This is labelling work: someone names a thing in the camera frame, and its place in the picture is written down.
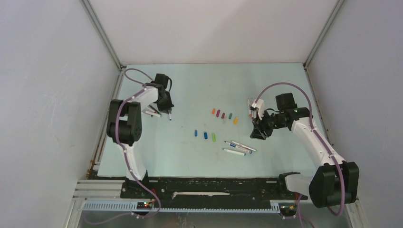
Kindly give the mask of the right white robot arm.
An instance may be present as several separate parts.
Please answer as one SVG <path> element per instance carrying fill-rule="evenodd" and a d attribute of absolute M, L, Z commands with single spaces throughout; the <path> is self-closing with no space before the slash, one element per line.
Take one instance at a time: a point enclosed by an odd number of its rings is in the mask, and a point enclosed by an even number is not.
<path fill-rule="evenodd" d="M 308 196 L 317 208 L 354 203 L 357 198 L 359 168 L 355 162 L 346 162 L 326 141 L 310 110 L 298 107 L 292 93 L 276 96 L 278 113 L 269 114 L 264 101 L 258 99 L 250 106 L 253 118 L 252 139 L 265 140 L 275 129 L 289 129 L 303 144 L 316 172 L 306 177 L 299 172 L 279 175 L 277 194 L 284 199 L 295 192 Z"/>

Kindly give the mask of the orange cap marker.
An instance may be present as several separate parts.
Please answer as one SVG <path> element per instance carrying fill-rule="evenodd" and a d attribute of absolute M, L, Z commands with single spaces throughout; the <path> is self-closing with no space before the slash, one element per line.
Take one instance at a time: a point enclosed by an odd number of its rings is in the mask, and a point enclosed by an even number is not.
<path fill-rule="evenodd" d="M 252 117 L 252 111 L 250 109 L 250 99 L 249 98 L 247 99 L 247 104 L 248 104 L 248 115 L 249 115 L 249 117 Z"/>

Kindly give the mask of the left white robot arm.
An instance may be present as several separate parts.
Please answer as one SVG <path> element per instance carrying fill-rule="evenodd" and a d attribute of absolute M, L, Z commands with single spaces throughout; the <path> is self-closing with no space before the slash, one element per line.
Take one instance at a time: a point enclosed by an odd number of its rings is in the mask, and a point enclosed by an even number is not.
<path fill-rule="evenodd" d="M 142 113 L 150 104 L 156 104 L 158 113 L 171 117 L 174 107 L 171 88 L 170 77 L 156 74 L 154 80 L 144 84 L 136 94 L 125 100 L 114 99 L 109 105 L 106 133 L 118 145 L 125 161 L 126 177 L 136 181 L 132 185 L 132 192 L 139 198 L 148 196 L 150 192 L 150 184 L 143 180 L 147 169 L 141 153 L 136 149 L 143 130 Z"/>

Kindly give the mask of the blue cap thin marker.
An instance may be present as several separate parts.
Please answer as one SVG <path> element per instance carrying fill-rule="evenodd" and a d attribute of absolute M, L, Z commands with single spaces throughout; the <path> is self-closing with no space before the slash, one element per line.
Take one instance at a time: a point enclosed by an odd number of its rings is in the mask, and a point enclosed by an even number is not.
<path fill-rule="evenodd" d="M 229 153 L 240 155 L 240 156 L 245 156 L 246 155 L 244 152 L 239 152 L 239 151 L 236 151 L 236 150 L 225 149 L 225 148 L 223 148 L 222 150 L 225 151 L 225 152 L 229 152 Z"/>

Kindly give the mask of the blue cap thick marker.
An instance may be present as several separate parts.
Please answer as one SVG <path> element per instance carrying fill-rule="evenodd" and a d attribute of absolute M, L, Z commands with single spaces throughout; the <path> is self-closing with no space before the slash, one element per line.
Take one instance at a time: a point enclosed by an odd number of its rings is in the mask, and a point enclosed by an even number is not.
<path fill-rule="evenodd" d="M 229 146 L 233 147 L 233 148 L 239 149 L 239 150 L 244 151 L 244 152 L 247 152 L 247 153 L 249 153 L 249 154 L 252 154 L 252 153 L 253 153 L 252 150 L 247 149 L 247 148 L 242 147 L 242 146 L 239 146 L 239 145 L 236 145 L 236 144 L 234 144 L 234 143 L 232 143 L 232 142 L 225 141 L 225 143 L 228 144 Z"/>

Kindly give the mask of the light green cap marker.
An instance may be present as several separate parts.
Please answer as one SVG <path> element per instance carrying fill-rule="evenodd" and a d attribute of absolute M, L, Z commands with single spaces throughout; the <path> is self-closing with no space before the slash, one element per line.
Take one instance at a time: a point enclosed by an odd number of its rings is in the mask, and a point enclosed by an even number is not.
<path fill-rule="evenodd" d="M 233 143 L 233 144 L 235 144 L 235 145 L 237 145 L 237 146 L 240 146 L 240 147 L 242 147 L 242 148 L 248 149 L 248 150 L 250 150 L 250 151 L 253 151 L 253 152 L 256 152 L 256 151 L 257 151 L 257 150 L 254 149 L 254 148 L 251 148 L 251 147 L 249 147 L 249 146 L 246 146 L 246 145 L 244 145 L 244 144 L 242 144 L 242 143 L 239 143 L 239 142 L 236 142 L 236 141 L 231 141 L 231 143 Z"/>

